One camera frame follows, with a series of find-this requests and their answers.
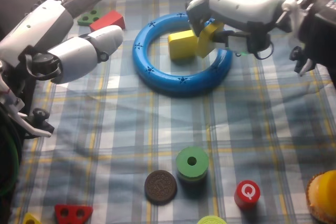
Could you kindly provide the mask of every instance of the yellow block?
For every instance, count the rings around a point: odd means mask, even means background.
[[[192,58],[195,56],[197,37],[192,30],[170,34],[168,45],[171,60]]]
[[[327,215],[336,217],[336,170],[321,175],[318,201]]]
[[[22,224],[41,224],[33,215],[26,213]]]
[[[204,29],[199,34],[196,54],[205,58],[212,50],[215,49],[214,43],[212,39],[214,37],[215,32],[222,31],[224,28],[224,24],[218,21],[214,21],[204,27]]]

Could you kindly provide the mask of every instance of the red block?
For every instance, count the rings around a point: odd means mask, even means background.
[[[90,29],[91,31],[97,31],[100,28],[111,25],[117,25],[120,26],[121,29],[125,29],[124,18],[121,16],[120,13],[114,10],[110,11],[105,16],[101,17],[99,20],[93,22],[90,25]]]
[[[247,210],[256,205],[260,197],[259,186],[251,181],[244,180],[240,182],[235,191],[235,203],[242,210]]]
[[[84,224],[90,218],[92,212],[93,208],[88,206],[55,206],[55,214],[58,224]]]

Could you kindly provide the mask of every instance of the checkered fabric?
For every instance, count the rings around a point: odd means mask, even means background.
[[[186,1],[102,3],[102,12],[117,10],[127,28],[111,60],[71,83],[37,84],[34,107],[51,112],[55,132],[24,144],[11,223],[21,223],[26,212],[56,223],[55,204],[93,206],[92,224],[195,224],[207,215],[228,224],[314,223],[307,182],[336,168],[336,92],[326,69],[299,77],[288,59],[288,37],[275,29],[274,55],[234,57],[214,92],[188,99],[157,94],[134,71],[133,41],[150,21],[183,11]],[[88,32],[74,25],[69,37]],[[149,49],[153,64],[172,74],[198,72],[215,56],[172,63],[167,36]],[[209,156],[205,188],[177,181],[172,202],[151,205],[144,196],[147,175],[164,169],[176,176],[177,154],[192,145]],[[245,179],[261,190],[255,213],[234,202]]]

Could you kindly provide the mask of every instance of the green block with holes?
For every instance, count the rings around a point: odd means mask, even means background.
[[[101,13],[98,9],[93,9],[92,11],[88,13],[84,13],[80,19],[77,20],[77,24],[79,26],[89,26],[93,22],[99,20],[101,17]]]

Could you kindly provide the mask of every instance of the blue toy ring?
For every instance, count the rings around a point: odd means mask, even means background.
[[[206,70],[188,76],[173,76],[156,69],[148,60],[147,51],[152,40],[166,32],[190,29],[184,13],[169,14],[149,22],[134,41],[134,66],[142,80],[154,90],[174,97],[198,95],[218,86],[228,73],[232,52],[218,50],[217,57]]]

